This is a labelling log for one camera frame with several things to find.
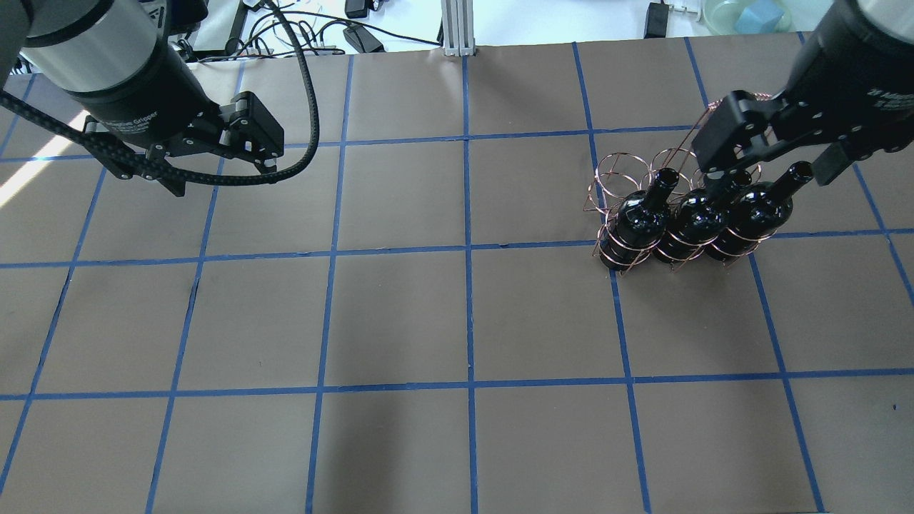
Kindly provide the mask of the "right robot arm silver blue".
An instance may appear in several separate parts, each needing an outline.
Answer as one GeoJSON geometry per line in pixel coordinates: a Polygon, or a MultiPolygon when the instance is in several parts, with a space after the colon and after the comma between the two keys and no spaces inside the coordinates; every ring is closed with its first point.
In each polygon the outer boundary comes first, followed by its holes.
{"type": "Polygon", "coordinates": [[[803,43],[786,85],[769,99],[725,95],[691,144],[706,188],[804,146],[825,150],[814,178],[912,142],[910,1],[835,1],[803,43]]]}

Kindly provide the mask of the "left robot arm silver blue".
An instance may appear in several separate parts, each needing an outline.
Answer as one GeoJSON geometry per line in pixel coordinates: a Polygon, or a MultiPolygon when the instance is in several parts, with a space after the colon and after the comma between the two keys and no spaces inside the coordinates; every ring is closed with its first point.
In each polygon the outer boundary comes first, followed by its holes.
{"type": "Polygon", "coordinates": [[[81,130],[2,94],[2,106],[84,147],[114,178],[274,184],[283,128],[251,92],[226,105],[206,94],[166,30],[137,1],[4,1],[2,64],[25,56],[87,111],[81,130]]]}

